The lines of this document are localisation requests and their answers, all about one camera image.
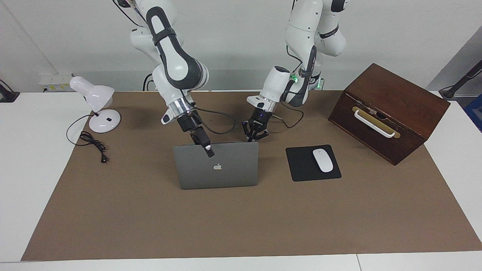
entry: black mouse pad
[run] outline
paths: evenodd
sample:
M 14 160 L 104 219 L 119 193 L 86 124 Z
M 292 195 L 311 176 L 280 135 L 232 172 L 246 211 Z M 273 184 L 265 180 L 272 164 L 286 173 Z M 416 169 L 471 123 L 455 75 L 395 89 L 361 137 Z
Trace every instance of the black mouse pad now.
M 328 153 L 333 162 L 332 171 L 321 171 L 313 156 L 315 149 L 324 149 Z M 286 156 L 290 165 L 291 179 L 295 182 L 341 178 L 340 168 L 330 145 L 286 148 Z

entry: blue object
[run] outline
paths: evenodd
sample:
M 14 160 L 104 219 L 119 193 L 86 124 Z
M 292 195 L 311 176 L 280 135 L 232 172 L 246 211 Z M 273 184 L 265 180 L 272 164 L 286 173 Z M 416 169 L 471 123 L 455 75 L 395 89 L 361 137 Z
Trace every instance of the blue object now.
M 482 95 L 478 96 L 464 108 L 475 126 L 482 132 Z

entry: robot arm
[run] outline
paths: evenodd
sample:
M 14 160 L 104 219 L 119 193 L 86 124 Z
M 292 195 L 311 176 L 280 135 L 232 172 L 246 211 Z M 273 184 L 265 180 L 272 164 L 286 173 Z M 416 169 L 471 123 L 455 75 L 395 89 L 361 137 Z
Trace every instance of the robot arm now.
M 172 27 L 177 19 L 174 5 L 170 0 L 125 1 L 139 13 L 149 27 L 149 30 L 142 27 L 134 29 L 131 32 L 131 42 L 136 49 L 158 64 L 152 77 L 168 107 L 161 118 L 162 124 L 177 120 L 183 132 L 190 132 L 196 145 L 201 145 L 209 157 L 214 156 L 211 141 L 201 127 L 201 117 L 188 93 L 207 83 L 209 71 L 181 47 Z
M 285 68 L 273 68 L 260 94 L 247 98 L 256 107 L 251 118 L 243 122 L 248 141 L 269 134 L 266 127 L 278 102 L 284 101 L 293 107 L 306 102 L 308 90 L 319 85 L 323 54 L 338 56 L 343 52 L 346 40 L 339 31 L 338 14 L 348 1 L 297 0 L 286 27 L 285 40 L 300 61 L 300 69 L 291 74 Z

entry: lamp shade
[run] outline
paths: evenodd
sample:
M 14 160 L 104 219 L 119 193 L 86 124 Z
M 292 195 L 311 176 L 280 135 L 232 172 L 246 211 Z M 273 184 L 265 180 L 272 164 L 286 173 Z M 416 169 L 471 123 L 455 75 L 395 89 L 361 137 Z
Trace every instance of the lamp shade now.
M 92 111 L 98 112 L 106 105 L 112 104 L 114 89 L 108 86 L 96 86 L 85 78 L 76 76 L 70 80 L 70 87 L 82 94 Z

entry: wooden box lid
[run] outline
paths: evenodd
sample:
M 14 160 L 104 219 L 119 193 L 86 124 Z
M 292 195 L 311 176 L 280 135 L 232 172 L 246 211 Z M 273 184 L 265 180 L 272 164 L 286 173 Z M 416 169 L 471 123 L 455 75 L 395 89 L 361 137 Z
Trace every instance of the wooden box lid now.
M 428 139 L 450 103 L 373 63 L 346 92 Z

